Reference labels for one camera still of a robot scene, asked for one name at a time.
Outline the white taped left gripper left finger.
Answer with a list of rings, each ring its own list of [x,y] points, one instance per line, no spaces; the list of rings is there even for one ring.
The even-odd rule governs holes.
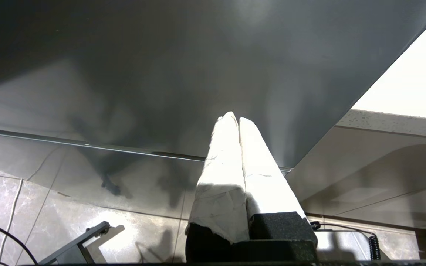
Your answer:
[[[239,125],[233,112],[220,116],[211,133],[186,227],[188,263],[227,262],[235,244],[249,241]]]

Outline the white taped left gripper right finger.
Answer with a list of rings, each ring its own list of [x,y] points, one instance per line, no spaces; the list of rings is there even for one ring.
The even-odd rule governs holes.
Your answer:
[[[242,117],[239,133],[250,238],[317,241],[303,208],[257,126]]]

